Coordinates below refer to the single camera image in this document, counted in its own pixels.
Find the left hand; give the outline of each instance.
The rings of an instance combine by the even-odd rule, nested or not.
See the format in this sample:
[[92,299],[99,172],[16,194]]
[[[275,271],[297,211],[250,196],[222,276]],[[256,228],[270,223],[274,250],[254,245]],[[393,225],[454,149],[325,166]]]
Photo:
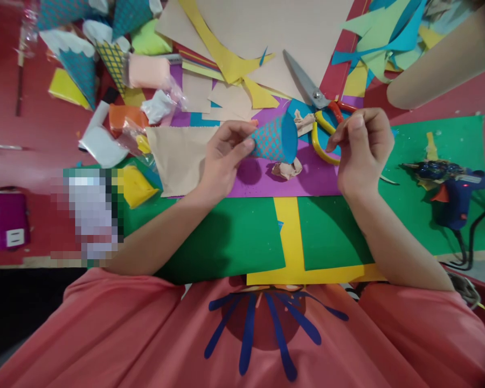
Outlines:
[[215,203],[232,191],[240,162],[255,148],[249,136],[256,130],[245,121],[226,121],[208,142],[198,189]]

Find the right hand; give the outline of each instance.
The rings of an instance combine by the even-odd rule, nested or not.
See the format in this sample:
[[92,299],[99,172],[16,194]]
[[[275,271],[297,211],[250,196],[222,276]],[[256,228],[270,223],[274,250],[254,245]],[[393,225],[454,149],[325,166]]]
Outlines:
[[327,152],[341,148],[338,188],[347,200],[378,193],[379,177],[393,144],[388,117],[380,108],[358,109],[338,125]]

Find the fingernail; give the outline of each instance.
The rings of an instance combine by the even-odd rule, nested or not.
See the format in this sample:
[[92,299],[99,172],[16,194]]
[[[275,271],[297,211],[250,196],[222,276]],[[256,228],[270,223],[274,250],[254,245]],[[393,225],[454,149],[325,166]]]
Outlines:
[[347,127],[350,131],[353,131],[355,129],[361,128],[364,125],[365,125],[365,120],[363,118],[363,115],[361,113],[358,113],[351,116],[347,124]]

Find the crumpled paper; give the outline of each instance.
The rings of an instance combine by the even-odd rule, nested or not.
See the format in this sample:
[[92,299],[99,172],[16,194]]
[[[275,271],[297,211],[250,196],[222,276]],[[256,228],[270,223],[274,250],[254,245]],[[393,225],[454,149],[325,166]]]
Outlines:
[[295,176],[297,176],[299,173],[301,173],[302,170],[303,170],[302,163],[300,163],[298,158],[295,158],[295,160],[293,161],[293,164],[276,163],[273,166],[271,173],[273,175],[284,178],[285,180],[288,181],[291,178],[294,178]]

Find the table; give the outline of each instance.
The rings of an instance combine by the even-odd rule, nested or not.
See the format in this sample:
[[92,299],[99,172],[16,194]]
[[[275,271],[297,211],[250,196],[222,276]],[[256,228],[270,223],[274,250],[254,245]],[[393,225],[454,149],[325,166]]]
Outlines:
[[[14,185],[25,192],[32,240],[25,249],[0,252],[0,266],[80,266],[80,261],[54,263],[47,258],[61,247],[68,251],[77,247],[73,220],[57,209],[50,193],[51,182],[61,169],[74,167],[78,162],[95,164],[90,155],[77,147],[79,133],[85,130],[92,113],[48,94],[54,65],[46,60],[45,45],[40,43],[36,57],[25,61],[22,115],[15,117],[18,35],[18,12],[0,7],[0,144],[26,148],[0,150],[0,186]],[[103,93],[113,81],[105,71],[101,77]],[[476,112],[485,115],[485,73],[413,111],[390,106],[386,85],[376,79],[366,93],[365,106],[384,108],[392,125]]]

